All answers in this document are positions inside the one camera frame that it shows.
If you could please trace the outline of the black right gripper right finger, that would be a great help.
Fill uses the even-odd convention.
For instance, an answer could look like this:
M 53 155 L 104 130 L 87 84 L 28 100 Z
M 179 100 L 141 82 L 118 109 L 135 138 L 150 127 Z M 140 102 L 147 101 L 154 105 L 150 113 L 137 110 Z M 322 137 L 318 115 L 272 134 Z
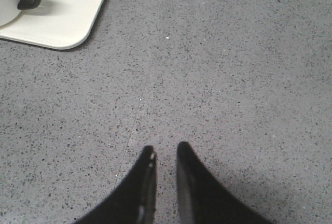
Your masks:
M 270 223 L 220 184 L 188 142 L 177 147 L 176 184 L 181 223 Z

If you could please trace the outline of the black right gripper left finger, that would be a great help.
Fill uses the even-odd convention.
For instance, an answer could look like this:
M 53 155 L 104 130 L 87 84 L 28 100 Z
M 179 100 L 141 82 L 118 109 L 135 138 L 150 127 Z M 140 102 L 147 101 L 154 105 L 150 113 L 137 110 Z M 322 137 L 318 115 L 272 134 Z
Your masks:
M 76 223 L 153 223 L 157 156 L 145 146 L 135 165 L 117 188 Z

